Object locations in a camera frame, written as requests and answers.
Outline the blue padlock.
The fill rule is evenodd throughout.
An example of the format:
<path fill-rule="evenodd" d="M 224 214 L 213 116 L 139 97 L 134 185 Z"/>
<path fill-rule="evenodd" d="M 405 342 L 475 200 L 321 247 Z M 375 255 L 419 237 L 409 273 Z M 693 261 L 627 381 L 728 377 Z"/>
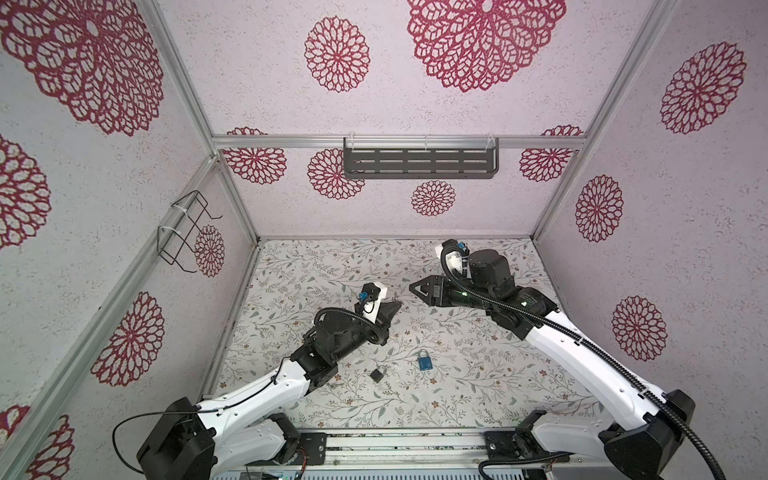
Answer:
<path fill-rule="evenodd" d="M 429 371 L 433 369 L 432 359 L 426 350 L 418 352 L 417 363 L 420 371 Z"/>

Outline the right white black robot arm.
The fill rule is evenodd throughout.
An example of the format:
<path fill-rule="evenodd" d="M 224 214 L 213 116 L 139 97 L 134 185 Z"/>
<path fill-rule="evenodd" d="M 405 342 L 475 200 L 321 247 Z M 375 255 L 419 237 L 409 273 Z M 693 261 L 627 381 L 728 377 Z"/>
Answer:
<path fill-rule="evenodd" d="M 436 250 L 442 274 L 409 286 L 431 307 L 482 310 L 499 327 L 554 360 L 608 412 L 603 426 L 547 420 L 541 413 L 521 424 L 521 456 L 567 452 L 603 458 L 630 479 L 658 479 L 687 435 L 695 402 L 681 390 L 665 391 L 642 379 L 593 343 L 557 304 L 516 284 L 509 263 L 493 249 L 469 251 L 448 242 Z"/>

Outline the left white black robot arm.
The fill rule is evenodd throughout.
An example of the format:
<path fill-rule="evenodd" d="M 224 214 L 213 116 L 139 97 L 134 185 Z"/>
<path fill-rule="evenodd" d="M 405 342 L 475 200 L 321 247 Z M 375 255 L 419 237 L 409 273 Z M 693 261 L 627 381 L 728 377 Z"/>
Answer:
<path fill-rule="evenodd" d="M 301 435 L 282 407 L 325 385 L 361 346 L 385 345 L 401 307 L 391 300 L 371 312 L 324 308 L 302 345 L 265 376 L 197 404 L 173 402 L 136 454 L 141 473 L 147 479 L 211 479 L 251 462 L 291 461 Z"/>

